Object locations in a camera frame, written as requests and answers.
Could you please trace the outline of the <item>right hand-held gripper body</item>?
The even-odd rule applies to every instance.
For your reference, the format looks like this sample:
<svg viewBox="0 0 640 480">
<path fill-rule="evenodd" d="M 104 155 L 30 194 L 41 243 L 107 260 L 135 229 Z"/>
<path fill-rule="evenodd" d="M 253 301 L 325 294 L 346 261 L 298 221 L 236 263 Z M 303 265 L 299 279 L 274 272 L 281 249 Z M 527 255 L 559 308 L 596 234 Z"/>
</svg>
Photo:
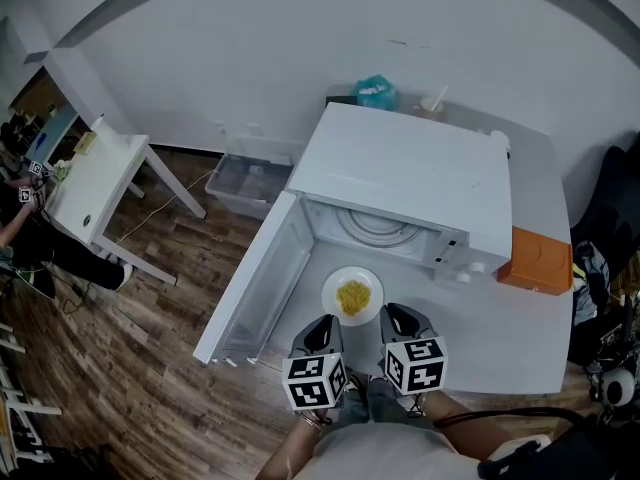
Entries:
<svg viewBox="0 0 640 480">
<path fill-rule="evenodd" d="M 401 335 L 386 326 L 381 335 L 380 367 L 399 394 L 416 395 L 443 387 L 448 352 L 444 338 L 433 327 L 427 326 L 412 336 Z"/>
</svg>

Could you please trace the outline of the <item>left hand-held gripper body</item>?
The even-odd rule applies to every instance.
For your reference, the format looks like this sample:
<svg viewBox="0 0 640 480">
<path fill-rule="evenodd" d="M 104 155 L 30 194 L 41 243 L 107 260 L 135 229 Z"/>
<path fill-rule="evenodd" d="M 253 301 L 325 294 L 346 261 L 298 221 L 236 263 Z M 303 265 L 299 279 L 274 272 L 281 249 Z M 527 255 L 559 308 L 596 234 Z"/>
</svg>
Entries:
<svg viewBox="0 0 640 480">
<path fill-rule="evenodd" d="M 342 338 L 333 335 L 326 344 L 312 343 L 319 348 L 297 336 L 283 361 L 282 384 L 294 411 L 335 407 L 347 384 Z"/>
</svg>

